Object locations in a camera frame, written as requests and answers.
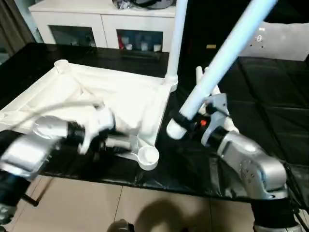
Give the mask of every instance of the black table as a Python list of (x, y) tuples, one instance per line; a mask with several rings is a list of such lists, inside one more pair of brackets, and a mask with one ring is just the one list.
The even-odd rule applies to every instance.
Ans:
[[(164, 77), (168, 54), (140, 53), (47, 44), (28, 44), (0, 66), (0, 107), (48, 72), (58, 59), (71, 63)], [(156, 147), (158, 166), (142, 170), (134, 161), (111, 154), (80, 156), (65, 146), (42, 171), (43, 175), (112, 183), (137, 188), (249, 201), (237, 175), (216, 157), (214, 150), (198, 141), (174, 141), (166, 134), (171, 110), (178, 110), (195, 84), (192, 73), (180, 75), (172, 93)], [(300, 187), (299, 194), (309, 201), (309, 67), (305, 62), (239, 58), (220, 83), (228, 95), (228, 108), (235, 125), (256, 140), (270, 155), (281, 159)], [(13, 131), (0, 133), (0, 153), (19, 136)]]

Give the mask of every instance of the orange light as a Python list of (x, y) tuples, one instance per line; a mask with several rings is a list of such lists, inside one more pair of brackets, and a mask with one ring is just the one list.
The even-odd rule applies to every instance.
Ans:
[(206, 126), (206, 124), (207, 124), (207, 121), (206, 120), (201, 120), (201, 125), (204, 127), (204, 126)]

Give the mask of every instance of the white cylinder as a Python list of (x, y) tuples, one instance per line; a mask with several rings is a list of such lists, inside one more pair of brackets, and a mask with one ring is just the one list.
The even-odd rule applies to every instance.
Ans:
[(148, 51), (148, 44), (146, 42), (141, 42), (140, 48), (142, 51)]
[(195, 68), (195, 76), (196, 76), (197, 84), (198, 84), (203, 76), (203, 69), (201, 66), (197, 66)]
[(154, 146), (143, 146), (137, 153), (140, 167), (146, 171), (154, 169), (159, 161), (159, 152)]
[(165, 75), (165, 82), (174, 84), (175, 86), (177, 86), (178, 84), (177, 70), (178, 70), (180, 48), (183, 40), (183, 27), (185, 21), (185, 14), (187, 11), (187, 5), (188, 0), (177, 0), (175, 26), (169, 53), (169, 64), (167, 73)]
[(154, 52), (159, 52), (159, 51), (161, 51), (161, 49), (162, 49), (162, 45), (160, 45), (160, 44), (154, 45)]
[[(181, 107), (179, 112), (183, 116), (191, 120), (196, 115), (205, 97), (211, 94), (276, 3), (277, 0), (252, 0), (250, 2), (210, 63), (202, 80), (195, 86)], [(171, 138), (181, 139), (185, 132), (186, 130), (173, 119), (169, 122), (167, 133)]]
[(59, 74), (69, 73), (71, 71), (70, 63), (66, 59), (59, 59), (54, 63)]
[(130, 44), (130, 43), (128, 43), (128, 44), (126, 45), (126, 49), (127, 49), (127, 50), (132, 50), (132, 49), (133, 49), (133, 45)]

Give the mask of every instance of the white plastic part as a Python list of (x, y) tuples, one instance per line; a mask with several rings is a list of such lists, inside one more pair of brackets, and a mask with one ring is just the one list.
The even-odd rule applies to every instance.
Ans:
[[(197, 75), (197, 84), (199, 83), (199, 81), (201, 80), (201, 77), (203, 75), (203, 69), (200, 66), (197, 66), (196, 68), (196, 75)], [(211, 95), (216, 95), (216, 94), (221, 94), (221, 91), (219, 89), (218, 86), (216, 86), (213, 91), (211, 92)], [(201, 108), (198, 110), (198, 112), (200, 114), (205, 114), (206, 113), (206, 105), (203, 103), (203, 105), (201, 106)], [(232, 118), (227, 117), (225, 119), (225, 124), (224, 124), (224, 128), (228, 131), (236, 131), (237, 133), (239, 133), (239, 130), (237, 127), (235, 127), (234, 122), (232, 120)]]
[(109, 136), (105, 145), (109, 147), (119, 146), (131, 150), (131, 152), (116, 155), (125, 159), (136, 161), (139, 166), (146, 171), (154, 169), (159, 161), (160, 155), (158, 150), (138, 136)]
[(154, 45), (154, 52), (159, 52), (159, 51), (161, 51), (161, 49), (162, 49), (162, 45), (160, 45), (160, 44)]
[[(249, 3), (202, 76), (201, 82), (181, 107), (179, 112), (183, 116), (191, 120), (196, 115), (205, 96), (211, 94), (276, 3), (277, 0), (252, 0)], [(186, 130), (172, 119), (167, 126), (167, 133), (173, 139), (181, 139)]]
[(148, 51), (148, 44), (146, 42), (141, 42), (140, 48), (142, 51)]
[[(104, 102), (113, 113), (117, 130), (137, 134), (138, 139), (135, 137), (129, 141), (130, 146), (136, 147), (137, 159), (140, 148), (155, 145), (169, 93), (170, 85), (164, 85), (162, 78), (59, 60), (55, 62), (54, 68), (0, 111), (0, 131), (10, 128), (42, 108), (57, 104), (59, 109), (42, 115), (57, 116), (86, 125), (86, 130), (89, 131), (87, 138), (91, 138), (100, 125), (112, 126), (109, 115), (99, 116), (104, 122), (95, 118), (99, 113), (93, 104)], [(70, 102), (89, 105), (67, 107)], [(35, 119), (36, 117), (14, 130), (28, 133)], [(80, 148), (82, 153), (87, 149), (89, 140), (87, 139), (88, 144), (85, 143)]]
[(178, 84), (178, 63), (180, 56), (180, 49), (183, 40), (183, 28), (185, 15), (187, 11), (188, 0), (178, 0), (176, 3), (175, 26), (173, 38), (169, 53), (168, 70), (165, 75), (165, 83), (172, 86), (171, 92), (175, 91)]
[(157, 166), (159, 152), (154, 146), (143, 146), (137, 154), (137, 159), (140, 167), (149, 171)]
[(127, 45), (129, 43), (129, 37), (123, 36), (121, 37), (121, 41), (124, 45)]
[(84, 124), (84, 127), (85, 136), (83, 144), (78, 147), (79, 154), (85, 154), (88, 151), (92, 139), (98, 136), (100, 131), (114, 127), (114, 118), (111, 110), (106, 106), (96, 109)]
[(133, 45), (130, 44), (130, 43), (128, 43), (128, 44), (126, 45), (126, 49), (127, 49), (127, 50), (133, 50)]

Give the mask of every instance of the white cabinet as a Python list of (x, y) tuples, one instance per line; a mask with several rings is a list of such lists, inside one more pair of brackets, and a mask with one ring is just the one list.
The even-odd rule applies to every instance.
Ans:
[(47, 44), (169, 52), (176, 9), (118, 10), (112, 0), (43, 0), (29, 10)]
[(120, 37), (126, 38), (133, 50), (143, 50), (144, 46), (145, 50), (153, 51), (158, 45), (163, 52), (169, 52), (174, 18), (102, 15), (102, 22), (109, 48), (119, 48)]
[(31, 13), (46, 44), (86, 45), (88, 41), (89, 45), (107, 47), (99, 14)]

